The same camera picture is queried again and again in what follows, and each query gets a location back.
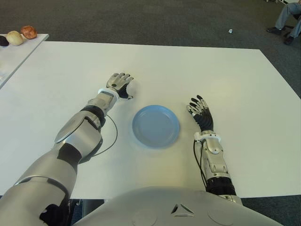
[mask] person's leg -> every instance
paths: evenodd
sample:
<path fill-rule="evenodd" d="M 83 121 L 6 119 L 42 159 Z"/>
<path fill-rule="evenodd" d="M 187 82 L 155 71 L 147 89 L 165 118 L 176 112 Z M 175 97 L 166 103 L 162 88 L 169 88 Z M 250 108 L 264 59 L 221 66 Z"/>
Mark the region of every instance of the person's leg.
<path fill-rule="evenodd" d="M 277 29 L 281 30 L 284 27 L 284 25 L 290 15 L 299 14 L 300 12 L 301 12 L 301 5 L 299 3 L 286 4 L 283 7 L 283 9 L 278 17 L 278 20 L 276 21 L 275 27 Z"/>
<path fill-rule="evenodd" d="M 290 45 L 293 42 L 294 38 L 297 38 L 300 33 L 301 33 L 301 17 L 299 17 L 298 23 L 291 31 L 290 36 L 284 41 L 284 44 Z"/>
<path fill-rule="evenodd" d="M 292 29 L 290 36 L 292 36 L 293 38 L 297 38 L 300 33 L 301 33 L 301 16 L 299 17 L 298 23 L 296 24 L 296 26 Z"/>

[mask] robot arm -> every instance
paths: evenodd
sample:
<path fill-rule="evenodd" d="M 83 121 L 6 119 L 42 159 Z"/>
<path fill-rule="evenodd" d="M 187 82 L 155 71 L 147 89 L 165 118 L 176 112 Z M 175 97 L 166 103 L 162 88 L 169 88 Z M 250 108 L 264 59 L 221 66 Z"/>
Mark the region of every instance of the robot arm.
<path fill-rule="evenodd" d="M 0 199 L 0 225 L 59 226 L 66 223 L 68 199 L 77 165 L 88 161 L 102 144 L 101 128 L 119 98 L 131 99 L 129 74 L 113 74 L 107 87 L 59 131 L 53 148 L 17 180 Z"/>
<path fill-rule="evenodd" d="M 205 100 L 197 95 L 197 99 L 191 99 L 193 103 L 187 105 L 188 112 L 199 125 L 201 132 L 195 133 L 195 142 L 201 143 L 200 169 L 202 171 L 202 160 L 205 169 L 204 175 L 206 191 L 219 195 L 232 202 L 242 204 L 236 196 L 235 188 L 231 181 L 226 162 L 223 158 L 223 148 L 220 144 L 221 138 L 214 132 L 214 124 L 208 105 Z"/>

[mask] small table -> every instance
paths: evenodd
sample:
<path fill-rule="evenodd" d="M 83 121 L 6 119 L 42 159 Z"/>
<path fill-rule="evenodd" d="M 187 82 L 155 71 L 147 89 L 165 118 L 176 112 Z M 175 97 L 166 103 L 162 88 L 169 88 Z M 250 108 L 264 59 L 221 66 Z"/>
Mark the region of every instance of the small table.
<path fill-rule="evenodd" d="M 29 57 L 41 42 L 45 41 L 48 34 L 38 34 L 35 39 L 26 39 L 23 35 L 23 44 L 6 47 L 0 46 L 0 88 L 9 80 L 20 65 Z"/>
<path fill-rule="evenodd" d="M 197 94 L 210 107 L 238 196 L 301 193 L 301 101 L 259 50 L 46 41 L 0 89 L 0 194 L 115 72 L 135 78 L 134 99 L 109 111 L 117 142 L 79 165 L 72 198 L 109 199 L 146 186 L 204 189 L 192 150 L 199 127 L 185 108 Z M 178 117 L 172 146 L 147 149 L 133 139 L 131 121 L 147 105 Z M 115 135 L 107 119 L 100 151 Z"/>

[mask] potato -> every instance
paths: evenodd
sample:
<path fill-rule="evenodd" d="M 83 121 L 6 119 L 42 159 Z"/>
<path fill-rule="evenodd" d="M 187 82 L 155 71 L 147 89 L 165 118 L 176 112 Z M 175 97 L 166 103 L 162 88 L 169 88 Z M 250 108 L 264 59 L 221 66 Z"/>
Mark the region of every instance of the potato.
<path fill-rule="evenodd" d="M 6 35 L 8 42 L 14 46 L 21 45 L 23 43 L 22 35 L 17 31 L 11 31 Z"/>
<path fill-rule="evenodd" d="M 27 39 L 34 39 L 37 37 L 37 31 L 32 26 L 24 26 L 21 28 L 21 33 L 24 35 Z"/>

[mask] gray carpet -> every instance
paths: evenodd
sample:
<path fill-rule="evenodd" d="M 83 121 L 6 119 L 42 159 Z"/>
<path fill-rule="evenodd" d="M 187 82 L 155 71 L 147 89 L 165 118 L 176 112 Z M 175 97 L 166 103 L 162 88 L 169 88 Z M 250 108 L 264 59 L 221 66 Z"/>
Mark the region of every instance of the gray carpet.
<path fill-rule="evenodd" d="M 264 0 L 7 0 L 0 4 L 0 33 L 30 24 L 51 41 L 260 49 L 301 97 L 300 37 L 286 46 L 283 36 L 265 31 L 282 7 Z M 300 196 L 243 203 L 285 226 L 300 226 Z"/>

